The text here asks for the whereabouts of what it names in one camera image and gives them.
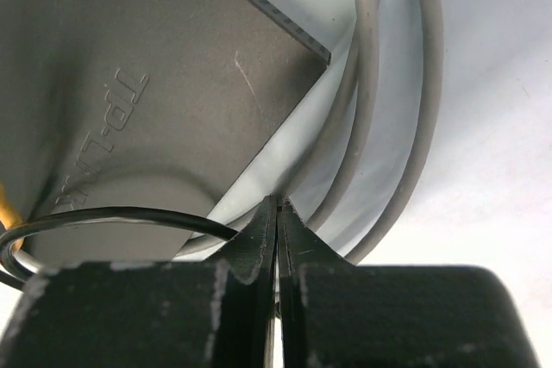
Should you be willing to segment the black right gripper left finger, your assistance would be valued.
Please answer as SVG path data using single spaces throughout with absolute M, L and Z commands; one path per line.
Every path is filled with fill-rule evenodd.
M 86 262 L 24 285 L 4 367 L 269 367 L 276 199 L 198 262 Z

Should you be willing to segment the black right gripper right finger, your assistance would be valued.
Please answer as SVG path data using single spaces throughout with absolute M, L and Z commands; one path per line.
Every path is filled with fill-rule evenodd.
M 535 367 L 501 281 L 468 265 L 350 264 L 278 202 L 287 367 Z

